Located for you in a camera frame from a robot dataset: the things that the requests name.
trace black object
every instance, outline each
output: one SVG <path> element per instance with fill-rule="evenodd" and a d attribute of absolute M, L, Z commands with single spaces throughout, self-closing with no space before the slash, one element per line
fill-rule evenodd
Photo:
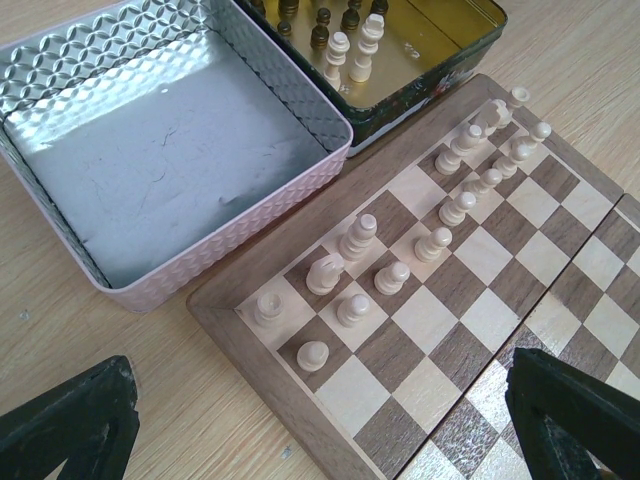
<path fill-rule="evenodd" d="M 383 17 L 389 11 L 389 2 L 387 0 L 373 0 L 371 3 L 371 10 L 369 10 L 369 14 L 377 13 L 378 15 L 382 15 Z"/>
<path fill-rule="evenodd" d="M 353 30 L 356 30 L 358 28 L 359 24 L 360 14 L 358 13 L 358 11 L 353 7 L 349 7 L 348 9 L 346 9 L 342 14 L 342 22 L 340 22 L 340 28 L 345 32 L 352 32 Z"/>
<path fill-rule="evenodd" d="M 507 382 L 533 480 L 601 480 L 587 450 L 620 478 L 639 478 L 640 402 L 538 349 L 515 349 Z"/>
<path fill-rule="evenodd" d="M 251 0 L 251 5 L 255 8 L 260 15 L 266 15 L 267 9 L 264 6 L 264 2 L 262 0 Z"/>
<path fill-rule="evenodd" d="M 329 43 L 329 29 L 327 25 L 331 21 L 331 10 L 319 8 L 316 15 L 317 25 L 311 30 L 311 46 L 313 48 L 325 48 Z"/>
<path fill-rule="evenodd" d="M 298 11 L 300 0 L 278 0 L 278 10 L 283 15 L 293 15 Z"/>
<path fill-rule="evenodd" d="M 278 33 L 284 37 L 291 36 L 291 24 L 286 20 L 282 20 L 278 23 Z"/>
<path fill-rule="evenodd" d="M 0 417 L 0 478 L 124 476 L 140 422 L 126 357 L 111 357 Z"/>

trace white pawn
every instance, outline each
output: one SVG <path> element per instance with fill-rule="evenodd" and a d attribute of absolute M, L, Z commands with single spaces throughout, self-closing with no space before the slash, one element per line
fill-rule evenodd
<path fill-rule="evenodd" d="M 349 38 L 342 32 L 336 32 L 329 38 L 324 78 L 336 90 L 340 88 L 340 71 L 338 69 L 347 61 L 347 52 L 350 46 Z"/>
<path fill-rule="evenodd" d="M 502 120 L 502 122 L 500 122 L 500 124 L 498 125 L 498 128 L 504 128 L 507 125 L 509 125 L 509 122 L 511 122 L 511 120 L 513 119 L 513 112 L 515 112 L 516 109 L 520 108 L 525 103 L 527 103 L 530 99 L 531 99 L 531 94 L 529 93 L 529 90 L 527 90 L 526 88 L 524 87 L 512 88 L 511 92 L 509 92 L 509 98 L 507 98 L 507 101 L 506 101 L 506 107 L 507 107 L 507 111 L 509 112 L 509 116 L 505 117 Z"/>
<path fill-rule="evenodd" d="M 509 156 L 503 155 L 493 164 L 493 168 L 499 170 L 504 178 L 513 177 L 518 167 L 531 158 L 531 149 L 526 145 L 518 145 L 511 149 Z"/>
<path fill-rule="evenodd" d="M 490 168 L 484 172 L 477 180 L 472 180 L 464 184 L 464 189 L 467 192 L 473 193 L 476 199 L 480 199 L 485 196 L 489 190 L 496 188 L 496 186 L 502 181 L 502 173 L 500 170 Z"/>
<path fill-rule="evenodd" d="M 526 145 L 531 150 L 535 150 L 549 135 L 551 135 L 551 125 L 545 122 L 536 123 L 528 135 L 515 138 L 511 143 L 511 148 L 517 148 L 518 145 Z"/>
<path fill-rule="evenodd" d="M 482 129 L 477 125 L 469 125 L 460 135 L 451 140 L 451 147 L 436 158 L 436 170 L 442 175 L 453 175 L 460 168 L 462 157 L 471 153 L 480 141 Z"/>
<path fill-rule="evenodd" d="M 482 129 L 480 139 L 484 140 L 496 131 L 498 125 L 505 121 L 507 123 L 510 121 L 509 110 L 507 110 L 505 103 L 502 100 L 492 100 L 484 104 L 472 123 Z"/>
<path fill-rule="evenodd" d="M 305 372 L 316 372 L 329 358 L 329 347 L 324 342 L 307 342 L 298 349 L 298 366 Z"/>
<path fill-rule="evenodd" d="M 433 262 L 438 259 L 442 250 L 451 244 L 452 240 L 451 230 L 445 227 L 436 228 L 429 235 L 416 242 L 416 257 L 424 263 Z"/>
<path fill-rule="evenodd" d="M 347 233 L 340 239 L 338 251 L 346 260 L 355 262 L 360 260 L 367 247 L 371 245 L 373 237 L 376 236 L 378 222 L 376 217 L 365 213 L 349 226 Z"/>
<path fill-rule="evenodd" d="M 265 293 L 258 297 L 253 318 L 261 327 L 269 328 L 276 326 L 282 320 L 284 302 L 277 293 Z"/>
<path fill-rule="evenodd" d="M 332 253 L 311 265 L 307 274 L 307 287 L 316 295 L 326 295 L 338 284 L 340 274 L 344 272 L 344 258 Z"/>
<path fill-rule="evenodd" d="M 371 302 L 361 293 L 343 300 L 338 307 L 338 321 L 347 328 L 355 327 L 371 310 Z"/>
<path fill-rule="evenodd" d="M 376 273 L 373 283 L 381 294 L 393 295 L 400 291 L 410 275 L 411 270 L 406 264 L 394 262 Z"/>
<path fill-rule="evenodd" d="M 476 204 L 476 197 L 473 193 L 462 192 L 455 200 L 449 200 L 438 212 L 438 216 L 442 223 L 448 227 L 455 227 L 460 225 L 466 214 Z"/>
<path fill-rule="evenodd" d="M 378 51 L 378 42 L 384 35 L 384 17 L 372 13 L 367 17 L 360 29 L 358 55 L 356 56 L 349 76 L 354 82 L 366 82 L 371 76 L 371 56 Z"/>

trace chessboard frame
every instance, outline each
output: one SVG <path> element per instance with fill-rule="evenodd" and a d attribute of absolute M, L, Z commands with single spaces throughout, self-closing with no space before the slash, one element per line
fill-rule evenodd
<path fill-rule="evenodd" d="M 353 171 L 339 176 L 293 214 L 228 255 L 211 270 L 210 275 L 215 276 L 188 300 L 188 308 L 202 328 L 328 478 L 379 477 L 282 369 L 234 309 L 423 155 L 470 112 L 489 99 L 507 96 L 508 92 L 489 77 L 475 76 L 350 160 L 349 166 L 355 165 Z M 540 121 L 524 107 L 517 110 L 514 117 L 527 129 Z M 616 204 L 620 200 L 622 188 L 555 132 L 544 145 L 610 202 Z"/>

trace wooden table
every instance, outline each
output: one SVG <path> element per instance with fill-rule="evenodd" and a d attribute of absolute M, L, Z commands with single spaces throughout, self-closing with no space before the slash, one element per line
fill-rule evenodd
<path fill-rule="evenodd" d="M 109 0 L 0 0 L 0 44 Z M 480 71 L 640 194 L 635 0 L 501 0 L 510 21 Z M 0 414 L 114 354 L 133 364 L 141 428 L 128 478 L 323 478 L 185 308 L 147 315 L 98 294 L 0 163 Z"/>

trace chess piece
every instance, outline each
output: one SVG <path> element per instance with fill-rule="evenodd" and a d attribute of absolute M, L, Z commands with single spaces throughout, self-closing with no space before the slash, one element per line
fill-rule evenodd
<path fill-rule="evenodd" d="M 531 99 L 531 94 L 529 93 L 529 90 L 527 90 L 526 88 L 524 87 L 512 88 L 511 92 L 509 92 L 509 98 L 507 98 L 507 101 L 505 103 L 505 106 L 507 107 L 507 112 L 509 112 L 509 114 L 508 116 L 506 116 L 500 121 L 500 123 L 497 125 L 497 128 L 504 128 L 507 125 L 509 125 L 511 120 L 513 120 L 513 112 L 516 109 L 523 106 L 525 103 L 527 103 L 530 99 Z"/>
<path fill-rule="evenodd" d="M 317 372 L 329 358 L 329 347 L 324 342 L 307 342 L 298 349 L 298 366 L 305 372 Z"/>
<path fill-rule="evenodd" d="M 496 186 L 502 181 L 502 173 L 500 170 L 490 168 L 484 172 L 477 180 L 472 180 L 464 184 L 464 189 L 467 192 L 473 193 L 476 199 L 480 199 L 485 196 L 489 190 L 496 188 Z"/>
<path fill-rule="evenodd" d="M 383 295 L 394 295 L 400 291 L 404 282 L 409 279 L 411 271 L 402 262 L 394 262 L 376 273 L 373 283 Z"/>
<path fill-rule="evenodd" d="M 436 170 L 442 175 L 453 175 L 460 168 L 462 157 L 469 155 L 473 147 L 480 141 L 482 129 L 477 125 L 469 125 L 460 135 L 451 140 L 451 147 L 436 158 Z"/>
<path fill-rule="evenodd" d="M 311 30 L 311 46 L 313 48 L 325 48 L 329 42 L 329 29 L 327 25 L 331 21 L 331 11 L 328 8 L 319 8 L 316 15 L 317 25 Z"/>
<path fill-rule="evenodd" d="M 327 50 L 327 66 L 324 69 L 324 78 L 336 90 L 340 89 L 340 65 L 347 61 L 349 51 L 349 38 L 342 32 L 336 32 L 329 39 L 329 50 Z"/>
<path fill-rule="evenodd" d="M 531 150 L 535 150 L 549 135 L 551 135 L 551 125 L 545 122 L 536 123 L 528 135 L 515 138 L 511 142 L 511 148 L 517 148 L 518 145 L 526 145 Z"/>
<path fill-rule="evenodd" d="M 355 327 L 371 310 L 371 302 L 361 293 L 355 294 L 340 303 L 338 307 L 338 321 L 347 328 Z"/>
<path fill-rule="evenodd" d="M 339 253 L 332 253 L 311 265 L 307 274 L 307 287 L 316 295 L 326 295 L 338 284 L 344 272 L 344 259 Z"/>
<path fill-rule="evenodd" d="M 278 29 L 278 33 L 283 37 L 291 36 L 291 24 L 286 20 L 282 20 L 281 22 L 279 22 L 277 29 Z"/>
<path fill-rule="evenodd" d="M 378 51 L 378 42 L 384 35 L 384 18 L 380 15 L 369 15 L 360 29 L 358 55 L 349 70 L 354 82 L 366 82 L 371 76 L 371 56 Z"/>
<path fill-rule="evenodd" d="M 353 32 L 358 28 L 360 24 L 360 14 L 358 10 L 349 6 L 342 14 L 342 21 L 340 22 L 340 28 L 344 32 Z"/>
<path fill-rule="evenodd" d="M 371 3 L 371 10 L 369 10 L 369 15 L 376 13 L 384 17 L 388 11 L 389 2 L 387 0 L 373 0 Z"/>
<path fill-rule="evenodd" d="M 509 156 L 503 155 L 493 164 L 493 168 L 499 170 L 504 178 L 513 177 L 518 167 L 531 158 L 531 149 L 524 144 L 512 148 Z"/>
<path fill-rule="evenodd" d="M 376 217 L 369 213 L 356 218 L 355 222 L 349 226 L 347 232 L 340 239 L 338 244 L 340 255 L 350 262 L 360 260 L 364 256 L 367 247 L 371 245 L 373 237 L 376 236 L 377 228 Z"/>
<path fill-rule="evenodd" d="M 267 9 L 264 8 L 264 2 L 262 0 L 251 0 L 251 5 L 255 8 L 263 17 L 267 14 Z"/>
<path fill-rule="evenodd" d="M 460 225 L 466 217 L 466 214 L 476 204 L 476 197 L 473 193 L 462 192 L 454 200 L 449 200 L 438 212 L 438 216 L 442 223 L 448 227 Z"/>
<path fill-rule="evenodd" d="M 277 293 L 269 292 L 258 297 L 253 318 L 261 327 L 273 327 L 282 319 L 284 302 Z"/>
<path fill-rule="evenodd" d="M 509 110 L 502 100 L 492 100 L 485 103 L 478 115 L 471 122 L 474 125 L 479 126 L 482 129 L 481 140 L 492 135 L 498 125 L 501 125 L 504 121 L 509 121 Z"/>
<path fill-rule="evenodd" d="M 429 235 L 416 242 L 414 249 L 416 257 L 424 263 L 433 262 L 438 259 L 442 250 L 451 244 L 452 240 L 451 230 L 446 227 L 436 228 Z"/>
<path fill-rule="evenodd" d="M 298 11 L 300 0 L 278 0 L 278 11 L 285 16 L 290 16 Z"/>

